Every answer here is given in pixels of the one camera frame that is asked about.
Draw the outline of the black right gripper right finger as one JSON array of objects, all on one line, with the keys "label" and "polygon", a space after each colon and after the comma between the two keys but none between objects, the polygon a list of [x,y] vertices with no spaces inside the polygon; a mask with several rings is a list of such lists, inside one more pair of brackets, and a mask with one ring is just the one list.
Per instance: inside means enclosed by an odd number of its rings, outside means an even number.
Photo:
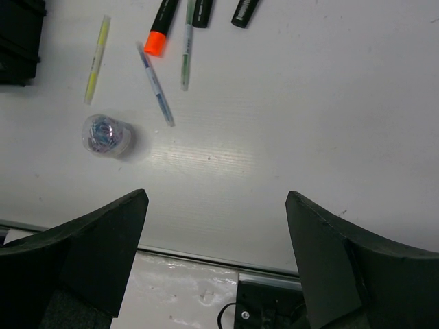
[{"label": "black right gripper right finger", "polygon": [[438,253],[372,233],[296,191],[285,207],[312,328],[438,327]]}]

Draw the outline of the clear jar of paper clips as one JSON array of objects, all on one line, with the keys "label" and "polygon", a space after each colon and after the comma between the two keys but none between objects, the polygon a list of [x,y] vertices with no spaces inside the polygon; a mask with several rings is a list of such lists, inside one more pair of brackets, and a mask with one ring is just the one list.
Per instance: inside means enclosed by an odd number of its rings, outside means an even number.
[{"label": "clear jar of paper clips", "polygon": [[120,158],[133,141],[131,126],[112,117],[95,114],[87,118],[82,128],[84,148],[97,157]]}]

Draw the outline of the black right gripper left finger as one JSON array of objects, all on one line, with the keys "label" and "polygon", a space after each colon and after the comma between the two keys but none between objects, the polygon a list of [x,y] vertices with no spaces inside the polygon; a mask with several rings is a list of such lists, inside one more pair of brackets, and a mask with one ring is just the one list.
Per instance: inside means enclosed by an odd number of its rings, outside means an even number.
[{"label": "black right gripper left finger", "polygon": [[1,247],[2,328],[109,328],[118,317],[149,199],[137,189]]}]

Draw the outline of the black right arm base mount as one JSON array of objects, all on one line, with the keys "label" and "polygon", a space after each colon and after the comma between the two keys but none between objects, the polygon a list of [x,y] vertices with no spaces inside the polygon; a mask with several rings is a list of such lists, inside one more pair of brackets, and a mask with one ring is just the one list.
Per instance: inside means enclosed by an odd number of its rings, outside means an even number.
[{"label": "black right arm base mount", "polygon": [[295,277],[241,273],[235,301],[218,313],[218,328],[224,327],[224,313],[231,306],[235,308],[233,328],[311,327],[301,283]]}]

